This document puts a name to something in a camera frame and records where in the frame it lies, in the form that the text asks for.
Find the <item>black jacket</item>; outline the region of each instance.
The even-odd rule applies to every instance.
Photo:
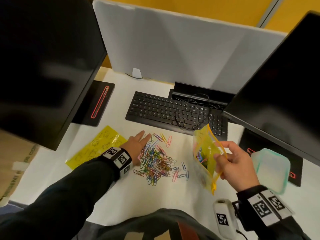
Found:
[[[82,228],[94,209],[94,204],[107,192],[118,172],[104,160],[92,159],[49,186],[34,203],[0,224],[1,239],[71,239]],[[239,192],[244,201],[265,190],[259,185]],[[288,217],[266,227],[258,221],[251,206],[242,204],[242,211],[252,223],[260,239],[309,239]],[[131,218],[116,226],[106,226],[98,239],[124,239],[128,232],[143,233],[143,239],[153,239],[169,231],[171,239],[219,239],[183,211],[160,209],[152,214]]]

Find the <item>clear plastic container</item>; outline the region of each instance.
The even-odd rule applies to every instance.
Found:
[[[290,172],[289,159],[266,148],[252,153],[251,158],[259,182],[275,193],[283,194]]]

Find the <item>person's left hand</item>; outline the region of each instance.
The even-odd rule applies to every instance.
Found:
[[[147,136],[141,140],[143,135],[144,130],[139,132],[136,136],[130,136],[128,141],[120,146],[120,148],[125,149],[130,154],[134,166],[140,164],[138,156],[151,138],[151,134],[147,134]]]

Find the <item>cardboard box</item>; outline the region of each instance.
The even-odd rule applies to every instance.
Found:
[[[0,207],[5,206],[39,145],[0,130]]]

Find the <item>hand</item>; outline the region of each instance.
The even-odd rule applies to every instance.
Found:
[[[229,148],[232,154],[214,154],[217,162],[216,172],[221,174],[221,179],[226,179],[237,192],[260,185],[252,159],[233,141],[220,141],[224,148]]]
[[[138,156],[140,155],[143,147],[148,143],[148,141],[151,138],[151,134],[148,134],[141,140],[143,135],[144,130],[139,132],[136,136],[130,136],[129,140],[120,146],[120,148],[125,149],[130,154],[134,166],[140,164]]]

